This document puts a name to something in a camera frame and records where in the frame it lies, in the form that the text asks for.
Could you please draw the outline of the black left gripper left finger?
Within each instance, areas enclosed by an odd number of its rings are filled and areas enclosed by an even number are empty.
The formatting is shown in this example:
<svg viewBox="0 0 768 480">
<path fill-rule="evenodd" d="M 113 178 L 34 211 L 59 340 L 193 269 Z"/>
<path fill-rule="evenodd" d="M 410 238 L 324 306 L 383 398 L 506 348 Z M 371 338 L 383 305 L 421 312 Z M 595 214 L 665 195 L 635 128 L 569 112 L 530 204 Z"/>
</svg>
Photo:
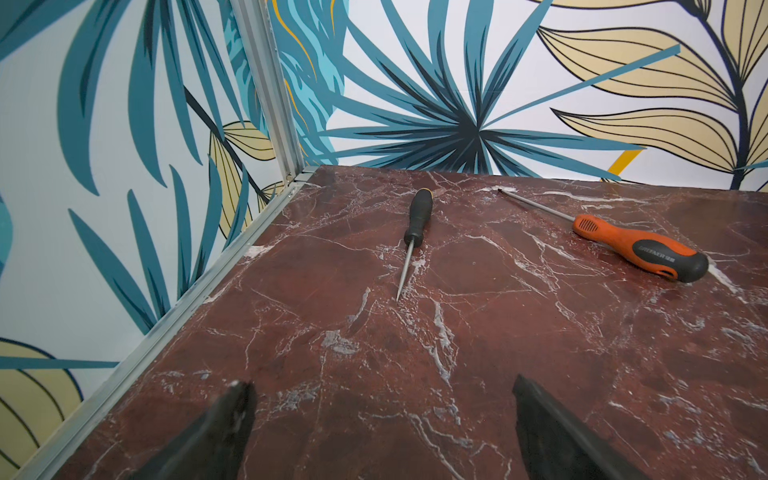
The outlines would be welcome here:
<svg viewBox="0 0 768 480">
<path fill-rule="evenodd" d="M 203 414 L 133 472 L 132 479 L 236 479 L 252 432 L 257 394 L 235 381 Z"/>
</svg>

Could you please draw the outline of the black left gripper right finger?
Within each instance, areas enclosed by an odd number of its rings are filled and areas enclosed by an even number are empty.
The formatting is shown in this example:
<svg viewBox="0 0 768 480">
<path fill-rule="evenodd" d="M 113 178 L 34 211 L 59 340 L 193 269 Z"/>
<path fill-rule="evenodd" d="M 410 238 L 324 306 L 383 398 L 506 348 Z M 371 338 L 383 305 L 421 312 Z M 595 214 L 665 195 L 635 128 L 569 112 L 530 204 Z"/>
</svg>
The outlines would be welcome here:
<svg viewBox="0 0 768 480">
<path fill-rule="evenodd" d="M 647 475 L 542 386 L 516 377 L 516 434 L 530 479 L 645 479 Z"/>
</svg>

